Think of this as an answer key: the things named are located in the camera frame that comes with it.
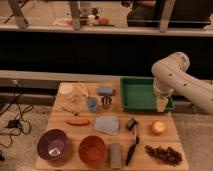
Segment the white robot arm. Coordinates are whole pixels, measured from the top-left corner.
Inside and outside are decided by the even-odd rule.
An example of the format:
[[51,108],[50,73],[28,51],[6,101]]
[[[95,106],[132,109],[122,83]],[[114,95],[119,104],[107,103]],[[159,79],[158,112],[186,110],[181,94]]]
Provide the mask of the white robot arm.
[[213,85],[186,73],[188,56],[175,52],[152,65],[153,91],[157,97],[168,97],[179,92],[207,114],[213,116]]

